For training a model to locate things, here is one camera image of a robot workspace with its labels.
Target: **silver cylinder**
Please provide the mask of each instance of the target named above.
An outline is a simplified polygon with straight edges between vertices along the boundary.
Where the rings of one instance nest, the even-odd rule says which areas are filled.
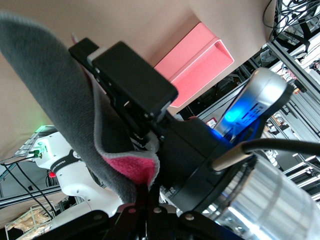
[[[203,214],[245,240],[320,239],[316,203],[264,159],[244,164]]]

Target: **pink tray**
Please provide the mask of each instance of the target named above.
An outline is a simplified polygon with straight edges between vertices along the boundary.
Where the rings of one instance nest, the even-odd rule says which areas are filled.
[[[234,62],[223,42],[198,23],[155,67],[178,90],[181,107]]]

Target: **gray cloth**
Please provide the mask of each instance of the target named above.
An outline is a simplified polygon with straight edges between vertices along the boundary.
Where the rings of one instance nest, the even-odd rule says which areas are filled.
[[[40,24],[0,12],[0,51],[87,166],[124,203],[134,202],[134,183],[110,167],[95,148],[92,86],[66,47]],[[107,124],[101,128],[101,139],[105,151],[132,151],[122,121],[108,101],[103,105],[102,119]]]
[[[111,121],[109,113],[113,111],[109,103],[108,97],[103,93],[97,81],[92,81],[93,96],[94,96],[94,110],[95,110],[95,120],[94,120],[94,144],[98,153],[101,156],[106,157],[107,159],[117,160],[117,158],[126,158],[128,159],[127,166],[128,168],[135,168],[137,171],[143,170],[143,166],[140,166],[139,169],[136,169],[137,165],[131,165],[132,161],[137,161],[138,159],[148,159],[153,162],[154,165],[154,174],[152,176],[149,186],[151,186],[156,176],[160,170],[160,161],[158,156],[153,151],[126,151],[126,152],[117,152],[118,148],[115,147],[115,144],[120,144],[117,141],[114,142],[112,137],[107,137],[105,133],[109,133],[109,128],[116,127],[114,126],[114,121]]]

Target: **blue light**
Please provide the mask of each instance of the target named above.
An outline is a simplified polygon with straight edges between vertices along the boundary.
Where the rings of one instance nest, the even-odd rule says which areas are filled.
[[[234,122],[238,116],[240,115],[240,111],[228,111],[224,115],[224,119],[227,120],[228,122]]]
[[[216,130],[214,129],[211,129],[211,133],[217,138],[217,139],[220,139],[222,138],[221,134],[218,133]]]

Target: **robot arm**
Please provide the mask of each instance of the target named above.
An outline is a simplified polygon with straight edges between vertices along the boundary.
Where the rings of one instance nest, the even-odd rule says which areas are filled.
[[[84,200],[56,216],[51,222],[52,229],[94,210],[101,210],[113,216],[122,204],[117,194],[98,186],[85,162],[60,132],[39,138],[33,150],[39,150],[42,154],[42,158],[35,160],[37,166],[56,174],[64,194],[81,197]]]

